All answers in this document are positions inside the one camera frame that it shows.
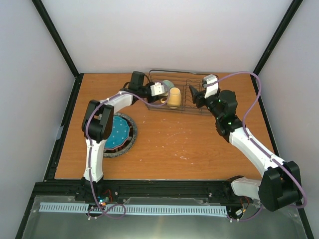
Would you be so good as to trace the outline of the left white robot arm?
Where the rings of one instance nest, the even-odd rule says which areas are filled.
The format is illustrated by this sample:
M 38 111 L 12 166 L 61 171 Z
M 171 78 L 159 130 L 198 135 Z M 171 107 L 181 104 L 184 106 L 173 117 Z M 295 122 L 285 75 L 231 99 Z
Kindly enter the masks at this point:
M 130 81 L 124 83 L 115 95 L 88 103 L 82 122 L 87 147 L 83 177 L 91 183 L 86 189 L 86 194 L 92 200 L 99 200 L 104 194 L 104 188 L 97 183 L 103 178 L 103 150 L 111 135 L 114 114 L 138 100 L 153 106 L 153 103 L 164 94 L 169 94 L 167 84 L 161 81 L 149 81 L 144 84 L 144 78 L 145 73 L 134 71 Z

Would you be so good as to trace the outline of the yellow mug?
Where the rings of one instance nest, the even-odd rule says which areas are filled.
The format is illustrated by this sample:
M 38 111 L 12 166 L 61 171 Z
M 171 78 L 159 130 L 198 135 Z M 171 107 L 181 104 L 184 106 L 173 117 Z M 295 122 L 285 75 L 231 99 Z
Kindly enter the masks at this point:
M 172 109 L 176 109 L 181 104 L 181 92 L 177 87 L 173 87 L 170 89 L 169 94 L 165 94 L 162 99 L 160 99 L 161 103 L 167 101 L 168 107 Z

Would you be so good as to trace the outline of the blue dotted plate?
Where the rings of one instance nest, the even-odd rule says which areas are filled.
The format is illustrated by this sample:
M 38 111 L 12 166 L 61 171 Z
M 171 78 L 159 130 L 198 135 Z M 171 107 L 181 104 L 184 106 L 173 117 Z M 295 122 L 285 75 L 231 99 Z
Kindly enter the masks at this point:
M 104 149 L 114 150 L 122 146 L 128 140 L 129 133 L 130 127 L 128 122 L 120 116 L 114 116 L 112 131 L 104 145 Z

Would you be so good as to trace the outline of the black wire dish rack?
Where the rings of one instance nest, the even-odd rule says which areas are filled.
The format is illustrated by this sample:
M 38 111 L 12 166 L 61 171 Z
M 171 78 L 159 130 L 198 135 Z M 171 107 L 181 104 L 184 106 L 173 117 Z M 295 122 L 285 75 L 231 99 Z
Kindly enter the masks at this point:
M 205 107 L 204 78 L 209 73 L 151 69 L 148 77 L 151 81 L 170 81 L 181 93 L 181 103 L 178 107 L 163 105 L 148 106 L 149 110 L 209 116 L 211 113 Z

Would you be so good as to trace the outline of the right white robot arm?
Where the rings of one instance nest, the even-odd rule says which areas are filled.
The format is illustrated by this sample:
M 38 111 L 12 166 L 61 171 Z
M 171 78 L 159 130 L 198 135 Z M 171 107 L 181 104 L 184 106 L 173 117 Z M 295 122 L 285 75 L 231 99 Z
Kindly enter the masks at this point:
M 200 92 L 193 86 L 189 89 L 196 107 L 207 107 L 215 117 L 219 135 L 239 149 L 262 177 L 261 180 L 233 179 L 230 185 L 234 195 L 259 200 L 271 212 L 306 200 L 298 165 L 273 154 L 249 131 L 236 115 L 235 92 L 219 88 L 211 93 Z

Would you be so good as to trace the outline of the pink plate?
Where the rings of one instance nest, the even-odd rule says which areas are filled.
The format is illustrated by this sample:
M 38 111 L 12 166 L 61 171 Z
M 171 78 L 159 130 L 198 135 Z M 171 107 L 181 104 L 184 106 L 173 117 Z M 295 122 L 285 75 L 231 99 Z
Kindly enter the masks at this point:
M 131 141 L 132 137 L 128 136 L 126 139 L 122 138 L 122 141 L 112 141 L 112 145 L 110 145 L 110 141 L 108 140 L 104 145 L 104 150 L 112 151 L 115 149 L 119 149 L 123 147 L 126 143 L 129 143 Z

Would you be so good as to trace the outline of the green ceramic bowl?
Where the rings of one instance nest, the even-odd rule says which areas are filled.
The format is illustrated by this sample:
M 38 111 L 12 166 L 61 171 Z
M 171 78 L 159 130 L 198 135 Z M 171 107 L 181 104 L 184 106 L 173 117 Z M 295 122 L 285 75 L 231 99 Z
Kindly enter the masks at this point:
M 168 95 L 171 88 L 174 88 L 174 84 L 169 80 L 163 80 L 162 85 L 164 87 L 164 95 Z

